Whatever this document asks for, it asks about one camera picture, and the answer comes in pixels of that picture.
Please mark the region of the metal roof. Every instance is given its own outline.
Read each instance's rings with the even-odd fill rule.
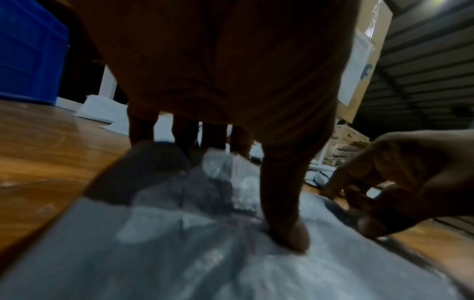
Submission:
[[[467,129],[474,106],[474,0],[385,0],[394,13],[353,127]]]

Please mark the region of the blue container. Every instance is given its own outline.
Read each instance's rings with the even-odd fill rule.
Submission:
[[[68,37],[35,0],[0,0],[0,98],[55,104]]]

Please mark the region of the plastic wrap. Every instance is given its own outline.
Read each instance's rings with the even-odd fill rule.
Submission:
[[[105,170],[0,282],[0,299],[462,299],[301,195],[312,246],[267,235],[259,170],[223,151],[144,144]]]

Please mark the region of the wooden table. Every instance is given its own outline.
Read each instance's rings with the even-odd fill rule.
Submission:
[[[0,100],[0,254],[54,220],[129,148],[127,136],[100,125],[56,107]],[[395,238],[474,289],[473,240],[433,222]]]

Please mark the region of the ceiling beam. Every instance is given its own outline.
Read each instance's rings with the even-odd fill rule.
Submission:
[[[402,88],[393,80],[393,78],[390,77],[390,75],[385,71],[385,68],[378,64],[375,67],[374,73],[376,73],[385,83],[390,87],[390,89],[402,100],[406,101],[404,103],[409,110],[412,110],[413,113],[420,119],[421,123],[426,126],[427,129],[436,129],[435,125],[431,120],[428,118],[428,116],[420,111],[420,107],[416,102],[410,102],[410,97],[405,94],[405,92],[402,90]]]

